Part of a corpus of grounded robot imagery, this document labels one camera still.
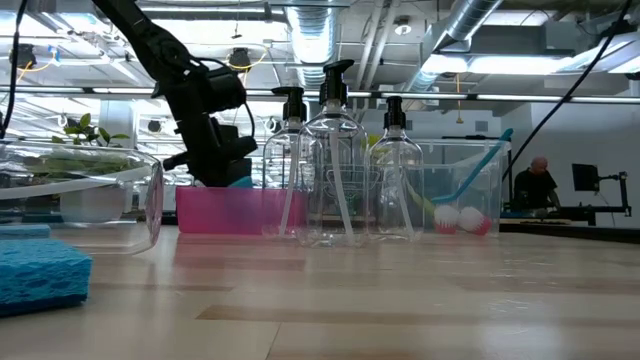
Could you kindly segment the yellow-green dish brush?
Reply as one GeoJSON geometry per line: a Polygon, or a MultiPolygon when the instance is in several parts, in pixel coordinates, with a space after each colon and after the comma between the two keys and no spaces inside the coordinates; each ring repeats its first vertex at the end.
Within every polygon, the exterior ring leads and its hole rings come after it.
{"type": "Polygon", "coordinates": [[[408,181],[405,181],[405,185],[409,193],[409,198],[415,204],[421,206],[427,215],[433,215],[435,206],[431,203],[431,201],[419,194],[408,181]]]}

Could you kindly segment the red dish brush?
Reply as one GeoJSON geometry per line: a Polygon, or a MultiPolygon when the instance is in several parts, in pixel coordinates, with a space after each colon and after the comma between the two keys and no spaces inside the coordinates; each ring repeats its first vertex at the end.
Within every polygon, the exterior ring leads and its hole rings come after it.
{"type": "Polygon", "coordinates": [[[468,233],[485,236],[491,229],[492,221],[478,209],[468,206],[460,210],[457,224],[468,233]]]}
{"type": "Polygon", "coordinates": [[[459,215],[459,210],[450,205],[436,206],[433,213],[436,232],[445,235],[455,234],[459,215]]]}

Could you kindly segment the silver ribbed ventilation duct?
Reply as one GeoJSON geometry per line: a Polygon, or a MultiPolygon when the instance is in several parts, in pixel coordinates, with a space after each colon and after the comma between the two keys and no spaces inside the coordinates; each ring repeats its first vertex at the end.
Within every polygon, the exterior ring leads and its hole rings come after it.
{"type": "Polygon", "coordinates": [[[324,82],[323,68],[334,61],[339,10],[329,6],[293,6],[285,10],[298,84],[318,89],[324,82]]]}

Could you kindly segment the silver slanted ventilation duct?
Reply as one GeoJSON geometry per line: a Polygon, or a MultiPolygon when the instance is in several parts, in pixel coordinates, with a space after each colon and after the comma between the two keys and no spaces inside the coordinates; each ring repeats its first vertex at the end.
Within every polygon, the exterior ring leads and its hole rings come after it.
{"type": "Polygon", "coordinates": [[[426,92],[443,73],[453,69],[453,59],[439,54],[454,46],[456,52],[470,50],[473,35],[504,0],[455,0],[447,18],[431,24],[420,44],[421,59],[416,73],[406,82],[406,92],[426,92]]]}

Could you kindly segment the black monitor on arm mount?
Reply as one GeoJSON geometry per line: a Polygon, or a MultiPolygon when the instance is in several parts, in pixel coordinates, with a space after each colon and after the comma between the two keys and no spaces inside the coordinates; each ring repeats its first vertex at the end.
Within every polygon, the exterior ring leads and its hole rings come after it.
{"type": "Polygon", "coordinates": [[[598,213],[623,214],[625,217],[632,216],[632,207],[628,201],[627,180],[628,173],[625,171],[617,174],[600,176],[595,165],[573,164],[572,165],[573,185],[576,192],[592,192],[600,195],[600,184],[602,181],[617,181],[620,189],[621,204],[612,206],[606,203],[600,205],[578,205],[563,206],[559,211],[552,211],[548,214],[551,219],[569,220],[571,222],[586,222],[588,226],[596,225],[596,215],[598,213]]]}

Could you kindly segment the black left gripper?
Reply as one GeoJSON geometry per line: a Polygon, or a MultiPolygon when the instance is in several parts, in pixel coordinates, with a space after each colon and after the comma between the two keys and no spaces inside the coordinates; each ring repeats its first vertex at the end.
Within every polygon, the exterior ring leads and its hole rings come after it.
{"type": "Polygon", "coordinates": [[[186,151],[165,159],[165,168],[179,165],[204,168],[192,175],[206,187],[228,187],[251,176],[252,160],[242,158],[257,149],[253,137],[234,137],[223,130],[217,120],[211,118],[216,109],[211,110],[199,94],[171,92],[166,100],[186,151]]]}

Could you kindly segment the clear plastic bin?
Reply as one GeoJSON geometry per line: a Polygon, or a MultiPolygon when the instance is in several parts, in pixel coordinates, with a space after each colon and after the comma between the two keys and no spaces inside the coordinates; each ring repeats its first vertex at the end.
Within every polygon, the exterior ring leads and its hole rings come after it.
{"type": "MultiPolygon", "coordinates": [[[[497,143],[498,139],[477,140],[462,138],[421,141],[419,146],[423,151],[424,157],[422,165],[424,185],[421,195],[431,201],[434,197],[454,193],[486,152],[497,143]]],[[[502,205],[502,170],[510,151],[511,144],[507,141],[493,160],[456,201],[441,204],[450,205],[458,209],[459,212],[462,208],[468,206],[478,209],[492,221],[489,232],[485,236],[478,236],[464,231],[457,224],[457,231],[453,235],[488,237],[498,234],[502,205]]],[[[433,215],[427,215],[426,213],[422,231],[429,235],[449,236],[437,233],[434,227],[433,215]]]]}

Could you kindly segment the pink plastic tray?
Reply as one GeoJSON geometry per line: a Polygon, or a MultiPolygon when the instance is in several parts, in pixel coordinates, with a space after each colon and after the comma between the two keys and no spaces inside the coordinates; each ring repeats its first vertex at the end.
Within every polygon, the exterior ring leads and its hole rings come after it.
{"type": "Polygon", "coordinates": [[[190,234],[289,236],[307,226],[307,199],[293,192],[286,208],[285,189],[207,188],[176,189],[176,214],[179,230],[190,234]],[[282,232],[282,216],[288,213],[282,232]]]}

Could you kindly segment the teal dish brush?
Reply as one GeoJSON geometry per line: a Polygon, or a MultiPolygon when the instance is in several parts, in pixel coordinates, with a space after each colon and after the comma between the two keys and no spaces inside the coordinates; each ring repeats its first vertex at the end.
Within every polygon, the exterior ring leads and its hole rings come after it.
{"type": "Polygon", "coordinates": [[[503,145],[511,138],[514,133],[513,128],[506,129],[497,140],[497,143],[490,148],[483,158],[476,164],[473,170],[469,173],[464,182],[457,188],[457,190],[449,195],[438,196],[431,199],[435,205],[448,204],[456,201],[472,184],[481,171],[493,160],[493,158],[502,149],[503,145]]]}

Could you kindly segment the green plant in white pot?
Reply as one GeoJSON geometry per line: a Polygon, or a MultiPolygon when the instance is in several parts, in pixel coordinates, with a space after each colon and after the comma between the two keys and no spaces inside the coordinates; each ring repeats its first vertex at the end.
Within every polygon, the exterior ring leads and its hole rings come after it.
{"type": "MultiPolygon", "coordinates": [[[[53,136],[57,147],[50,154],[39,157],[34,166],[36,182],[47,184],[65,180],[114,175],[140,168],[142,161],[115,150],[120,140],[128,140],[125,134],[111,134],[106,129],[93,126],[91,115],[86,113],[79,120],[64,127],[66,135],[77,146],[91,150],[71,150],[62,146],[65,141],[53,136]]],[[[117,221],[126,208],[127,190],[118,182],[83,190],[63,192],[57,196],[62,219],[66,223],[107,223],[117,221]]]]}

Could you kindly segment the black aluminium table frame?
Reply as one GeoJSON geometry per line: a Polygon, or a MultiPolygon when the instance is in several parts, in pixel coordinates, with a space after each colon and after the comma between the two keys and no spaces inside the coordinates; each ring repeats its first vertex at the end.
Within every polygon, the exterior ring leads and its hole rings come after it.
{"type": "Polygon", "coordinates": [[[501,233],[523,233],[640,245],[640,229],[549,224],[501,224],[501,233]]]}

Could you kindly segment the clear plastic pump bottle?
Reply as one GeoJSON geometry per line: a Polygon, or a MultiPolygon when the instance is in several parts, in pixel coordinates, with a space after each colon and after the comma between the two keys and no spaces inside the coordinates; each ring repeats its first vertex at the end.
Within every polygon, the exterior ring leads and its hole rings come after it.
{"type": "Polygon", "coordinates": [[[353,65],[340,60],[324,66],[321,111],[299,132],[296,190],[305,197],[306,220],[296,231],[308,247],[359,247],[365,241],[368,135],[347,111],[343,80],[353,65]]]}
{"type": "Polygon", "coordinates": [[[158,240],[163,195],[162,166],[142,152],[0,140],[0,233],[136,254],[158,240]]]}
{"type": "Polygon", "coordinates": [[[414,241],[425,218],[423,152],[406,133],[402,98],[386,103],[384,133],[367,153],[367,230],[376,240],[414,241]]]}
{"type": "Polygon", "coordinates": [[[270,238],[295,238],[306,227],[310,170],[303,154],[300,130],[307,119],[304,89],[277,87],[285,95],[281,129],[264,145],[262,158],[262,233],[270,238]]]}

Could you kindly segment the person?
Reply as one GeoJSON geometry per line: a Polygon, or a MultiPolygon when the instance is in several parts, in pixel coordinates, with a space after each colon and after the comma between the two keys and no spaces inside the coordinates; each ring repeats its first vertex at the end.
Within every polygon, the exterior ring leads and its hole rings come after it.
{"type": "Polygon", "coordinates": [[[520,172],[514,182],[512,208],[519,212],[546,213],[561,208],[556,193],[557,184],[548,171],[546,157],[535,157],[530,166],[520,172]]]}

